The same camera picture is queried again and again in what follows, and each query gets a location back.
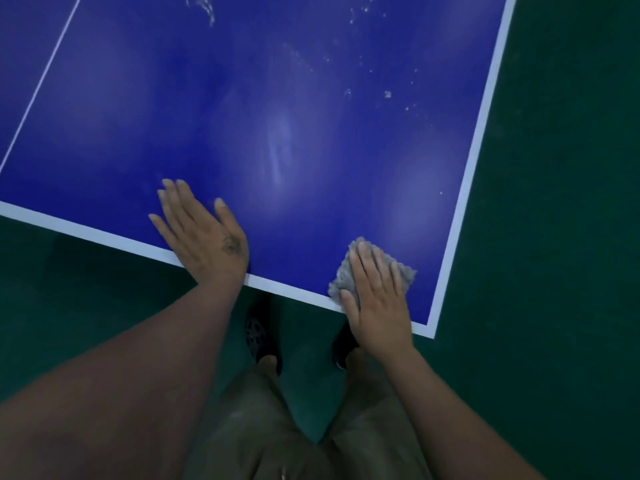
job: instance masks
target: forearm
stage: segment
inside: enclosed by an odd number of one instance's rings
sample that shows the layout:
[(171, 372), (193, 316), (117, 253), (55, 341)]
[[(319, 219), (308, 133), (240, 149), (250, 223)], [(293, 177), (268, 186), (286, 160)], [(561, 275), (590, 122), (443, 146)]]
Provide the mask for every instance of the forearm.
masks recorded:
[(385, 369), (438, 478), (542, 478), (415, 349), (388, 361)]
[(241, 286), (213, 278), (10, 398), (0, 406), (0, 463), (9, 441), (28, 456), (62, 440), (83, 462), (106, 456), (128, 464), (136, 452), (132, 474), (155, 468), (157, 477), (174, 477), (187, 453), (175, 444), (188, 447), (193, 437)]

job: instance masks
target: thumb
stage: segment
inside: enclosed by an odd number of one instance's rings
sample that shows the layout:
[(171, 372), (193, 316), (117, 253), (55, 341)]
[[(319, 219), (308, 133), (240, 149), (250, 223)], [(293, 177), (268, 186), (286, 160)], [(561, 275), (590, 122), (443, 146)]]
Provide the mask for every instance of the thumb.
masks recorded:
[(218, 217), (220, 224), (226, 227), (231, 234), (236, 237), (244, 237), (242, 227), (240, 227), (240, 224), (236, 221), (234, 213), (231, 212), (231, 209), (228, 208), (224, 200), (218, 197), (216, 201), (213, 202), (213, 209), (216, 211), (216, 216)]
[(360, 311), (356, 305), (356, 298), (347, 291), (340, 290), (340, 300), (342, 301), (342, 309), (347, 314), (347, 320), (349, 320), (349, 327), (351, 330), (360, 326)]

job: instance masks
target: rag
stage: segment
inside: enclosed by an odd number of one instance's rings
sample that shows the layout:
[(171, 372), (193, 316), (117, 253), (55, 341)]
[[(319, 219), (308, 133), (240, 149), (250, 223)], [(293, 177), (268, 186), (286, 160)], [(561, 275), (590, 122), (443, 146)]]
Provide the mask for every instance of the rag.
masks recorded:
[[(355, 249), (355, 247), (361, 242), (365, 242), (369, 249), (373, 250), (373, 244), (369, 241), (365, 241), (364, 237), (359, 237), (355, 241), (350, 243), (349, 250), (342, 260), (342, 264), (338, 268), (338, 272), (335, 274), (335, 279), (331, 283), (329, 283), (329, 296), (340, 306), (342, 306), (342, 300), (340, 299), (340, 290), (347, 290), (353, 295), (354, 298), (356, 298), (356, 304), (358, 305), (358, 309), (360, 309), (360, 299), (358, 298), (358, 291), (356, 290), (356, 281), (353, 277), (351, 263), (349, 262), (349, 252), (352, 249)], [(402, 288), (406, 293), (406, 291), (409, 290), (409, 286), (411, 286), (411, 284), (413, 283), (417, 271), (411, 269), (409, 266), (405, 266), (404, 264), (397, 262), (384, 251), (383, 258), (387, 265), (390, 265), (393, 262), (397, 263), (398, 270), (400, 271), (400, 277), (402, 279)]]

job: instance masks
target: shoe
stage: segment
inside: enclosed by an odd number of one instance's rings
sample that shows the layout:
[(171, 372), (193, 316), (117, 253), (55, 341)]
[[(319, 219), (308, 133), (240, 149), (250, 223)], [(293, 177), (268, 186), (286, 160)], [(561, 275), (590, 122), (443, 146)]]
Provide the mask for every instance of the shoe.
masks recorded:
[(351, 333), (349, 323), (345, 323), (332, 345), (332, 359), (336, 367), (342, 371), (345, 370), (347, 368), (347, 355), (359, 346), (358, 341)]
[(275, 355), (278, 359), (276, 373), (280, 375), (282, 355), (272, 325), (271, 295), (266, 295), (249, 309), (244, 320), (244, 335), (255, 362), (260, 362), (265, 355)]

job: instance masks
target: person's right arm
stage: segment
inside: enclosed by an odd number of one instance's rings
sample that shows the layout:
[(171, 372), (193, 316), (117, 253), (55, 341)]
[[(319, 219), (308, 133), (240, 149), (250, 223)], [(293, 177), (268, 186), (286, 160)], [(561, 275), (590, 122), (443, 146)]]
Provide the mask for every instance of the person's right arm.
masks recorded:
[(443, 480), (542, 479), (430, 368), (413, 346), (411, 319), (396, 263), (361, 245), (349, 260), (360, 309), (342, 291), (354, 337), (384, 367), (420, 440), (429, 468)]

